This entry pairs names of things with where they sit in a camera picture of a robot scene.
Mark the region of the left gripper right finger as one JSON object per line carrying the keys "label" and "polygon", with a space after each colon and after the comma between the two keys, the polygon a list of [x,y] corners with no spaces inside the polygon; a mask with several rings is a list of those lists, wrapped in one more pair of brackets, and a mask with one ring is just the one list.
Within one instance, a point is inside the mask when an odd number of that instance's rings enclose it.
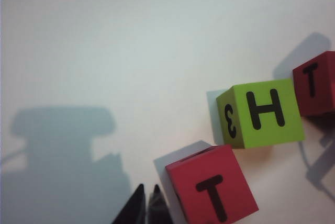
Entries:
{"label": "left gripper right finger", "polygon": [[148,223],[172,224],[173,220],[168,205],[158,184],[155,184],[148,204]]}

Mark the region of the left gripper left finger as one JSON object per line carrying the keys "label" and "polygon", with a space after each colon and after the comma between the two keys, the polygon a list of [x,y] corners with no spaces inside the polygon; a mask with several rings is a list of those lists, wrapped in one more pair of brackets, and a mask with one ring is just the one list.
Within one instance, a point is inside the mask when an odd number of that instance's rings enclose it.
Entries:
{"label": "left gripper left finger", "polygon": [[146,218],[144,185],[139,184],[112,224],[143,224]]}

